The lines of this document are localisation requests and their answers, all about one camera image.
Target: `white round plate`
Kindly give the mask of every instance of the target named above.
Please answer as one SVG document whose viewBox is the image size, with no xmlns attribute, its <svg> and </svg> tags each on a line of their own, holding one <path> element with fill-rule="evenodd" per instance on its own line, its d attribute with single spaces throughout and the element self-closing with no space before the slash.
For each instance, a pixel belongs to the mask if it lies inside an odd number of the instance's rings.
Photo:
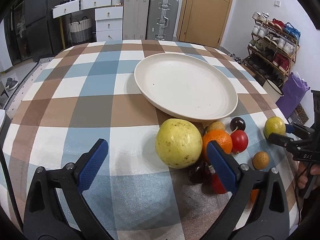
<svg viewBox="0 0 320 240">
<path fill-rule="evenodd" d="M 151 104 L 177 118 L 217 120 L 231 114 L 238 104 L 230 80 L 214 66 L 191 56 L 151 55 L 137 64 L 134 78 Z"/>
</svg>

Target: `orange fruit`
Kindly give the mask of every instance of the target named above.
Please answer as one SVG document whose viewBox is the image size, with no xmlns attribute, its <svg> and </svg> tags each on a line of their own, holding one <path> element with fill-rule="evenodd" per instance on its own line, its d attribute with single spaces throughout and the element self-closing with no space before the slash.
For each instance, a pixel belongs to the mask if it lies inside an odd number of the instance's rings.
<svg viewBox="0 0 320 240">
<path fill-rule="evenodd" d="M 254 203 L 256 201 L 257 195 L 259 193 L 259 189 L 253 189 L 250 193 L 250 199 L 252 201 L 252 203 Z"/>
<path fill-rule="evenodd" d="M 211 130 L 202 137 L 202 152 L 207 162 L 207 145 L 210 141 L 217 141 L 226 154 L 230 154 L 232 149 L 232 140 L 228 133 L 223 130 Z"/>
</svg>

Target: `metal screw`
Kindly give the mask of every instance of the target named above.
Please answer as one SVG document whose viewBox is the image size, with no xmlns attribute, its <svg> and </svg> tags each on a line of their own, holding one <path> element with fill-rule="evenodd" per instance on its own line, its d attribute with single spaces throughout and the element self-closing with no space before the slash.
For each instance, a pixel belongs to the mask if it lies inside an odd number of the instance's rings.
<svg viewBox="0 0 320 240">
<path fill-rule="evenodd" d="M 42 166 L 40 166 L 40 167 L 36 168 L 36 172 L 37 172 L 37 173 L 40 173 L 40 172 L 43 171 L 43 169 L 44 169 L 44 168 L 43 168 Z"/>
<path fill-rule="evenodd" d="M 240 165 L 241 170 L 247 171 L 249 169 L 249 166 L 247 164 L 241 164 Z"/>
<path fill-rule="evenodd" d="M 271 168 L 271 172 L 274 173 L 274 174 L 277 174 L 279 171 L 277 168 Z"/>
<path fill-rule="evenodd" d="M 67 164 L 66 164 L 66 169 L 67 169 L 67 170 L 72 170 L 74 166 L 75 166 L 74 163 L 67 163 Z"/>
</svg>

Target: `plastic bag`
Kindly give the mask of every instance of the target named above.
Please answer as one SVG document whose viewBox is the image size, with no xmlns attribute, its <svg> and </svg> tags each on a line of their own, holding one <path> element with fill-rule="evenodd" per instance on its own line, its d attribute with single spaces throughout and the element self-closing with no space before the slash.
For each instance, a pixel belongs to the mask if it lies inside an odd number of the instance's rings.
<svg viewBox="0 0 320 240">
<path fill-rule="evenodd" d="M 309 89 L 308 84 L 300 78 L 297 72 L 289 74 L 288 80 L 282 87 L 284 95 L 276 102 L 285 118 L 288 118 L 293 113 Z"/>
</svg>

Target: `wooden shoe rack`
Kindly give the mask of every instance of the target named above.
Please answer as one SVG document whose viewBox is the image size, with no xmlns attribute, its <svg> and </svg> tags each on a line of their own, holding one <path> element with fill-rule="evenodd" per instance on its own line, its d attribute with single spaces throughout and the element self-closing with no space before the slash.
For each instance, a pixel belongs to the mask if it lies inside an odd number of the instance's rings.
<svg viewBox="0 0 320 240">
<path fill-rule="evenodd" d="M 256 51 L 254 50 L 252 47 L 248 46 L 247 49 L 248 49 L 248 53 L 249 53 L 249 56 L 246 57 L 244 59 L 244 64 L 250 69 L 252 70 L 256 75 L 259 75 L 261 76 L 264 80 L 265 78 L 258 72 L 256 71 L 252 66 L 250 66 L 248 64 L 248 61 L 250 60 L 249 57 L 252 55 L 252 54 L 256 54 L 258 55 L 260 58 L 262 58 L 267 64 L 270 64 L 275 70 L 278 71 L 278 73 L 280 73 L 283 78 L 282 78 L 282 84 L 284 83 L 284 81 L 286 80 L 286 77 L 289 76 L 290 74 L 290 70 L 291 70 L 291 67 L 294 65 L 294 63 L 296 62 L 296 59 L 297 59 L 297 52 L 298 50 L 300 49 L 300 46 L 298 45 L 297 43 L 297 40 L 295 38 L 293 38 L 292 36 L 289 36 L 287 33 L 275 28 L 275 27 L 272 27 L 268 24 L 266 24 L 265 22 L 262 22 L 260 20 L 256 20 L 254 19 L 255 23 L 259 22 L 264 28 L 267 28 L 269 31 L 273 32 L 273 33 L 276 33 L 277 35 L 281 36 L 286 42 L 288 41 L 290 44 L 294 45 L 295 46 L 295 53 L 290 56 L 288 55 L 285 51 L 283 51 L 282 49 L 279 49 L 277 46 L 275 46 L 274 44 L 272 44 L 271 42 L 268 42 L 262 38 L 260 38 L 258 35 L 255 35 L 253 33 L 251 33 L 251 36 L 252 36 L 252 39 L 255 40 L 255 37 L 257 38 L 256 41 L 263 41 L 264 44 L 267 45 L 267 47 L 269 47 L 270 49 L 273 48 L 273 49 L 276 49 L 276 53 L 279 53 L 279 54 L 282 54 L 283 56 L 287 57 L 289 59 L 289 68 L 286 72 L 283 72 L 281 69 L 279 69 L 279 67 L 277 67 L 276 65 L 274 65 L 272 62 L 270 62 L 269 60 L 267 60 L 265 57 L 263 57 L 263 55 L 261 55 L 259 53 L 259 51 Z"/>
</svg>

